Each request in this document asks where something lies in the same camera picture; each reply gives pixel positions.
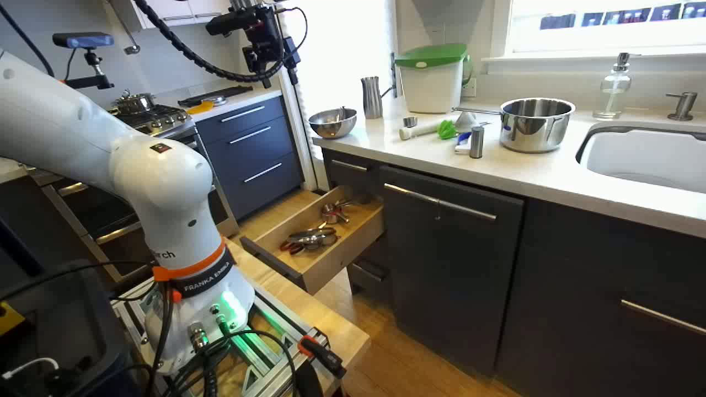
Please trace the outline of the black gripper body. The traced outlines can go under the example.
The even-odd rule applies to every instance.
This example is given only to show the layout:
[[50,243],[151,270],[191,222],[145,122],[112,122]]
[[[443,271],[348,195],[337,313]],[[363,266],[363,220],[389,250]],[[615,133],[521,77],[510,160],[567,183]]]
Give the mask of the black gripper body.
[[279,68],[295,73],[298,47],[282,32],[278,10],[266,5],[232,6],[204,25],[210,35],[243,31],[248,43],[243,48],[247,79],[272,79]]

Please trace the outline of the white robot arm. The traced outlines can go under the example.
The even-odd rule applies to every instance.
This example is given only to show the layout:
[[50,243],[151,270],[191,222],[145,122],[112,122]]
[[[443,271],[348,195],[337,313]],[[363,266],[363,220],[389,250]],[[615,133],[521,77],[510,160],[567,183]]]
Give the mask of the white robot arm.
[[212,219],[212,168],[202,155],[129,127],[6,50],[0,155],[102,187],[134,210],[157,261],[143,329],[166,369],[182,369],[204,340],[225,342],[248,329],[256,288]]

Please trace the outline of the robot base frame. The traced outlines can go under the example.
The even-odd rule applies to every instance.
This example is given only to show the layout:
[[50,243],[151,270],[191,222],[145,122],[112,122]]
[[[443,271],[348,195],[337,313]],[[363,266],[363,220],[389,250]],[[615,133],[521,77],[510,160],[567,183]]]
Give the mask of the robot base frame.
[[208,309],[213,331],[200,321],[188,329],[188,359],[181,369],[154,362],[145,311],[160,303],[145,279],[112,303],[140,362],[157,369],[150,397],[332,397],[341,393],[346,365],[329,335],[300,319],[276,297],[258,292],[247,316],[225,297]]

